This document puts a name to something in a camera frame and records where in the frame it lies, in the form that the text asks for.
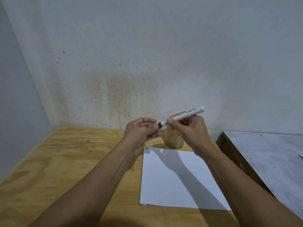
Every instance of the person's left arm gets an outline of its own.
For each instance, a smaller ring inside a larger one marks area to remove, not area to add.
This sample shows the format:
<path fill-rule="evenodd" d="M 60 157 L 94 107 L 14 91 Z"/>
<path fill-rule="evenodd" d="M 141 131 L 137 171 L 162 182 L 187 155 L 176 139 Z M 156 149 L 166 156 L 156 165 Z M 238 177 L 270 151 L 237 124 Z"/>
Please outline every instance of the person's left arm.
<path fill-rule="evenodd" d="M 96 226 L 131 161 L 146 141 L 161 136 L 152 118 L 127 124 L 122 140 L 77 184 L 47 208 L 30 227 Z"/>

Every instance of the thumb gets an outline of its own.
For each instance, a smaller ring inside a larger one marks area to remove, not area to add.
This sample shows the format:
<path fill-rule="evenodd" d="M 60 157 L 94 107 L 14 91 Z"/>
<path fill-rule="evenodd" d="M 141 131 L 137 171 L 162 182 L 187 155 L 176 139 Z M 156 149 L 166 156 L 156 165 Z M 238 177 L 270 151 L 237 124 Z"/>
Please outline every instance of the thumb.
<path fill-rule="evenodd" d="M 159 125 L 158 124 L 144 124 L 142 126 L 142 128 L 144 129 L 144 133 L 146 135 L 152 135 L 153 133 L 155 133 L 158 130 Z"/>
<path fill-rule="evenodd" d="M 172 118 L 168 118 L 166 120 L 166 122 L 174 129 L 177 129 L 179 132 L 183 133 L 184 129 L 186 128 L 185 125 L 182 125 L 181 123 L 179 123 L 178 121 L 172 119 Z"/>

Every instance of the forearm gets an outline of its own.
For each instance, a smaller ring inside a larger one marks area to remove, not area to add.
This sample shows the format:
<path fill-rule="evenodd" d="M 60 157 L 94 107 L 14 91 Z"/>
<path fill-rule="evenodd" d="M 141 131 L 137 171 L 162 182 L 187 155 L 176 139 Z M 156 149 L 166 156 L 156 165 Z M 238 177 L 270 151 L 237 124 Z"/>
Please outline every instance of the forearm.
<path fill-rule="evenodd" d="M 203 159 L 241 226 L 303 226 L 303 221 L 213 146 Z"/>
<path fill-rule="evenodd" d="M 31 226 L 95 226 L 133 158 L 119 143 Z"/>

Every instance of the cylindrical container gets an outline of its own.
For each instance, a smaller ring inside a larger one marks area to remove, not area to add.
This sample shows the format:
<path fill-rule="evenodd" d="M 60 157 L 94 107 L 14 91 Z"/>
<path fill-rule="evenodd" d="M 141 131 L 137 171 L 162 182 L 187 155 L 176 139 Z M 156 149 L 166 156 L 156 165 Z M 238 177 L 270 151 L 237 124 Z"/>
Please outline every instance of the cylindrical container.
<path fill-rule="evenodd" d="M 183 112 L 172 115 L 170 118 L 180 115 L 182 113 Z M 167 126 L 165 136 L 164 136 L 164 143 L 170 148 L 179 149 L 179 148 L 183 147 L 184 140 L 182 138 L 182 135 L 178 134 L 178 130 L 176 130 L 176 129 L 173 130 L 170 126 Z"/>

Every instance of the person's right hand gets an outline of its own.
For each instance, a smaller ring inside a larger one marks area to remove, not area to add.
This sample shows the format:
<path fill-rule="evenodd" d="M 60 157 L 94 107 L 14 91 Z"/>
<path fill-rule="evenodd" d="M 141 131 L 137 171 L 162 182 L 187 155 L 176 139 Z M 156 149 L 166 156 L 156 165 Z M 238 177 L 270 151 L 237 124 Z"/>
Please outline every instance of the person's right hand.
<path fill-rule="evenodd" d="M 167 123 L 172 129 L 180 132 L 184 141 L 196 155 L 203 158 L 210 149 L 213 150 L 215 147 L 210 140 L 203 117 L 195 115 L 180 122 L 168 118 Z"/>

